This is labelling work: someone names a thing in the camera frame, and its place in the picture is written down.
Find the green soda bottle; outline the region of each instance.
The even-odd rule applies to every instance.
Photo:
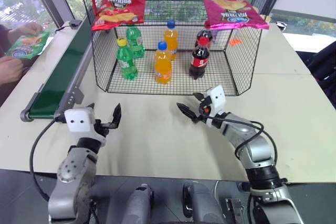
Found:
[[[121,67],[122,76],[125,79],[133,80],[138,76],[138,70],[134,63],[134,54],[127,46],[125,38],[119,38],[117,44],[119,46],[117,59]]]
[[[142,45],[140,30],[135,25],[130,25],[126,31],[128,45],[132,49],[135,58],[142,58],[145,55],[145,49]]]

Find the potato chip bag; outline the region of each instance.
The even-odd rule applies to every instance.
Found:
[[[252,27],[268,29],[269,25],[246,0],[203,0],[213,30]]]
[[[121,24],[144,22],[146,0],[102,0],[93,31],[109,30]]]
[[[34,35],[22,35],[11,48],[8,49],[5,55],[20,59],[32,59],[42,52],[48,37],[48,31],[41,31]]]

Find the green chip bag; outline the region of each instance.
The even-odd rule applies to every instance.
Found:
[[[22,35],[12,47],[9,48],[5,55],[19,59],[31,59],[42,52],[48,37],[48,31],[41,31],[34,35]]]

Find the cola bottle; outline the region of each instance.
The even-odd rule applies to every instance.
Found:
[[[209,49],[207,47],[209,39],[201,37],[197,41],[198,46],[192,52],[192,60],[189,67],[189,76],[194,80],[203,77],[205,67],[209,59]]]
[[[204,27],[205,27],[205,29],[203,29],[202,31],[198,32],[198,34],[196,36],[195,47],[198,46],[198,40],[201,37],[205,37],[205,38],[209,39],[209,42],[208,42],[208,45],[207,45],[208,48],[210,48],[211,43],[214,40],[214,37],[213,37],[212,32],[210,30],[210,23],[209,23],[209,21],[204,22]]]

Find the orange soda bottle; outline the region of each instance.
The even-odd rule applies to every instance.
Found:
[[[155,52],[155,79],[158,83],[167,84],[172,79],[172,62],[167,43],[160,41]]]
[[[175,21],[169,20],[167,22],[168,29],[164,31],[163,37],[164,41],[167,42],[168,50],[170,51],[170,54],[172,55],[172,60],[175,60],[176,57],[176,51],[178,47],[178,41],[179,38],[179,32],[175,29]]]

